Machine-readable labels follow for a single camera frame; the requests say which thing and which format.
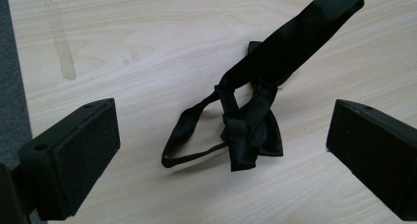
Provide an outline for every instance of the adjustable strap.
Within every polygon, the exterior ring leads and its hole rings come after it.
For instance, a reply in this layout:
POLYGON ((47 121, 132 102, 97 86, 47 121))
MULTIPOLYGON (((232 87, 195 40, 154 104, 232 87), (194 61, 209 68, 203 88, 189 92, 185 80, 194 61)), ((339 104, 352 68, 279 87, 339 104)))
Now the adjustable strap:
POLYGON ((277 87, 363 5, 364 0, 315 0, 264 42, 251 42, 250 53, 225 73, 214 92, 181 114, 162 152, 162 165, 173 167, 226 146, 232 171, 255 167, 258 155, 282 156, 279 128, 270 111, 277 87), (233 92, 249 82, 254 87, 253 97, 239 108, 233 92), (180 148, 194 132, 205 107, 218 99, 224 111, 224 142, 204 152, 169 158, 169 153, 180 148))

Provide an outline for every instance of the light wood grain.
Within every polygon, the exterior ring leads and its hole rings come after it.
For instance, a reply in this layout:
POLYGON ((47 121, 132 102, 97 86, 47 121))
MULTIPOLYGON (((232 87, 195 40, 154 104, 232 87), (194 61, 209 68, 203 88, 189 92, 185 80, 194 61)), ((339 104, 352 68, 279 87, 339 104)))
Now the light wood grain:
MULTIPOLYGON (((250 40, 311 1, 10 0, 34 136, 85 103, 116 100, 122 147, 65 223, 399 223, 325 147, 338 98, 417 127, 417 0, 366 0, 282 87, 272 111, 284 157, 237 173, 226 150, 159 163, 179 114, 250 40), (72 81, 62 73, 71 68, 72 81)), ((243 103, 250 92, 236 95, 243 103)), ((219 142, 220 116, 213 104, 184 153, 219 142)))

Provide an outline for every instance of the black fabric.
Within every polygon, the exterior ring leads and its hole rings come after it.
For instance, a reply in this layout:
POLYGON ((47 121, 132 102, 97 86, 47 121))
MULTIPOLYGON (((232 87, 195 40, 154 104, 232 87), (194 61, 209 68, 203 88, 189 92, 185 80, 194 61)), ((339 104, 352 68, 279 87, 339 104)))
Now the black fabric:
POLYGON ((363 6, 364 0, 315 0, 264 42, 251 42, 248 55, 224 74, 214 92, 181 114, 162 152, 162 165, 173 167, 226 146, 232 171, 254 168, 258 155, 282 156, 279 128, 270 111, 277 87, 363 6), (233 92, 247 83, 254 94, 239 108, 233 92), (224 111, 224 142, 205 152, 169 158, 194 132, 205 107, 218 99, 224 111))

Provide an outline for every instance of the satin ribbon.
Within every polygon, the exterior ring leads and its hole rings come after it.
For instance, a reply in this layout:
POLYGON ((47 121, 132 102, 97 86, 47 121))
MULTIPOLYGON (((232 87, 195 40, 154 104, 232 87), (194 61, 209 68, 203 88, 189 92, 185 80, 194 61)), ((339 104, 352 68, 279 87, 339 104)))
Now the satin ribbon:
POLYGON ((224 74, 214 92, 181 114, 162 152, 162 165, 170 168, 226 146, 232 172, 254 168, 258 155, 282 156, 279 127, 270 111, 277 88, 363 6, 364 0, 315 0, 264 42, 250 42, 248 55, 224 74), (234 90, 247 83, 252 83, 254 93, 239 108, 234 90), (169 153, 192 135, 205 107, 218 99, 224 111, 224 142, 204 152, 170 158, 169 153))

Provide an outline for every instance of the black bow tie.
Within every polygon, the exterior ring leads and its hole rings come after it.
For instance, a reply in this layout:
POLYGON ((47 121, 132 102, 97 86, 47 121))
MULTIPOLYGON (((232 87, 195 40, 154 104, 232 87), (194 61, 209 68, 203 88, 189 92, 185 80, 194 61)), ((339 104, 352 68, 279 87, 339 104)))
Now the black bow tie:
POLYGON ((254 168, 258 155, 282 156, 279 128, 270 111, 277 87, 363 6, 364 0, 315 0, 264 42, 250 42, 248 55, 224 74, 214 92, 181 114, 162 152, 162 165, 173 167, 226 146, 232 171, 254 168), (254 93, 239 108, 233 93, 247 83, 252 83, 254 93), (224 111, 224 142, 204 152, 168 158, 194 132, 205 107, 218 99, 224 111))

